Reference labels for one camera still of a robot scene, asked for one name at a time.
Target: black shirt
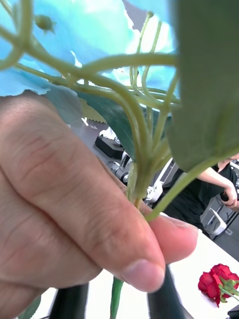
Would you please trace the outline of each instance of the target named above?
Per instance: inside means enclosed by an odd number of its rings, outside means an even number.
[[[218,165],[212,167],[218,172]],[[173,176],[170,183],[163,186],[164,196],[169,189],[174,185],[179,176],[183,173],[181,169],[178,169]],[[235,186],[237,182],[237,174],[231,169],[231,165],[228,164],[219,174],[229,179]],[[207,208],[210,200],[218,194],[222,194],[224,188],[195,179],[192,181],[164,210],[165,214],[184,220],[190,224],[200,223],[200,216]]]

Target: table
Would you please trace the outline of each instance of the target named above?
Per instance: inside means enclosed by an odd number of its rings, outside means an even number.
[[[181,304],[185,309],[185,319],[226,319],[230,309],[237,305],[233,298],[217,308],[216,303],[204,296],[197,288],[203,271],[209,271],[216,264],[226,264],[231,271],[239,273],[239,262],[199,232],[198,244],[191,256],[170,265],[173,280]],[[113,277],[107,271],[90,283],[86,319],[108,319]],[[55,289],[43,294],[42,303],[33,317],[40,319],[49,314]],[[146,294],[124,284],[118,312],[118,319],[148,319]]]
[[[208,272],[219,263],[228,265],[232,272],[239,273],[239,262],[200,231],[197,248],[192,255],[170,265],[180,301],[193,319],[226,319],[228,311],[238,304],[234,298],[229,298],[227,304],[221,304],[217,308],[216,303],[197,289],[198,279],[203,271]]]

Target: person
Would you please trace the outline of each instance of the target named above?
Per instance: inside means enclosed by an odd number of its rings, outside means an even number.
[[[238,194],[236,190],[238,177],[230,166],[230,161],[237,159],[239,159],[239,154],[221,161],[202,172],[172,200],[164,210],[164,213],[196,226],[201,229],[206,236],[210,237],[201,223],[200,216],[204,213],[213,197],[218,194],[226,195],[226,201],[222,202],[232,210],[239,212]],[[167,194],[182,174],[186,173],[179,168],[173,176],[172,181],[163,186],[163,194],[153,204],[153,208],[161,198]]]
[[[148,224],[54,105],[31,91],[0,97],[0,189],[1,319],[102,269],[156,291],[165,263],[196,247],[194,226],[163,216]]]

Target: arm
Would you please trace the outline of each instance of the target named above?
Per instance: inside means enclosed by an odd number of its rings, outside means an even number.
[[[239,213],[239,202],[237,202],[236,206],[228,206],[231,210],[235,211],[236,213]]]
[[[197,177],[197,179],[206,181],[207,183],[214,184],[223,188],[227,188],[228,186],[233,185],[233,183],[229,179],[221,176],[216,171],[214,171],[214,169],[212,169],[211,167],[206,169],[204,172],[202,172]]]
[[[202,172],[197,178],[207,183],[223,187],[224,193],[228,197],[228,201],[227,202],[223,201],[223,203],[230,208],[237,206],[238,194],[234,184],[229,179],[221,176],[216,171],[214,171],[211,167],[209,167],[207,170]]]

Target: hand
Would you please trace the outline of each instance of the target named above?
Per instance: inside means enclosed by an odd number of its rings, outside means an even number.
[[[228,197],[227,201],[222,201],[227,207],[235,207],[238,202],[238,194],[233,183],[229,183],[224,189],[224,194]]]
[[[196,246],[193,226],[167,217],[148,225],[44,96],[0,98],[0,167],[1,319],[103,268],[154,291],[165,263]]]

